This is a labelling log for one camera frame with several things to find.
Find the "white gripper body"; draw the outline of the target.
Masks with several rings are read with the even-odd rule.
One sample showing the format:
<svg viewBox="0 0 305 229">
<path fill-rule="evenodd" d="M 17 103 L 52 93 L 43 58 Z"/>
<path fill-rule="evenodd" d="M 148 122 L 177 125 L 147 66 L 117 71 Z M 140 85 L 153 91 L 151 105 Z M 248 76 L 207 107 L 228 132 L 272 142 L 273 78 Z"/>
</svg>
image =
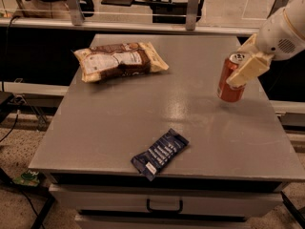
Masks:
<svg viewBox="0 0 305 229">
<path fill-rule="evenodd" d="M 305 50 L 304 9 L 282 8 L 259 29 L 257 47 L 274 60 L 287 60 Z"/>
</svg>

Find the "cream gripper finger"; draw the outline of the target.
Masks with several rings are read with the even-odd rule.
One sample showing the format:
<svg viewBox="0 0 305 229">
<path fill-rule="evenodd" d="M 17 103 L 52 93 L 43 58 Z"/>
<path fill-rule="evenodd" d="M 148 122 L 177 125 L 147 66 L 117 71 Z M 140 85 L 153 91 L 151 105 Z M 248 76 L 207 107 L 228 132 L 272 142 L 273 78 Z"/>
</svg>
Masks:
<svg viewBox="0 0 305 229">
<path fill-rule="evenodd" d="M 254 33 L 237 50 L 239 52 L 245 52 L 245 53 L 257 52 L 256 38 L 257 38 L 257 34 Z"/>
<path fill-rule="evenodd" d="M 246 85 L 250 80 L 264 74 L 270 69 L 274 58 L 272 54 L 263 52 L 248 53 L 249 58 L 242 63 L 232 77 L 233 83 Z"/>
</svg>

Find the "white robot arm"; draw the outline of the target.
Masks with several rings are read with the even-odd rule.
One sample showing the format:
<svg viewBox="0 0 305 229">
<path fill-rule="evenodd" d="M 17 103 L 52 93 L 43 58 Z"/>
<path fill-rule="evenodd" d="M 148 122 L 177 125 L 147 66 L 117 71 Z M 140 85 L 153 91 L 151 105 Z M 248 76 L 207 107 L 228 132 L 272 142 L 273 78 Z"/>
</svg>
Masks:
<svg viewBox="0 0 305 229">
<path fill-rule="evenodd" d="M 272 14 L 239 48 L 245 59 L 226 82 L 238 88 L 305 49 L 305 0 L 293 0 Z"/>
</svg>

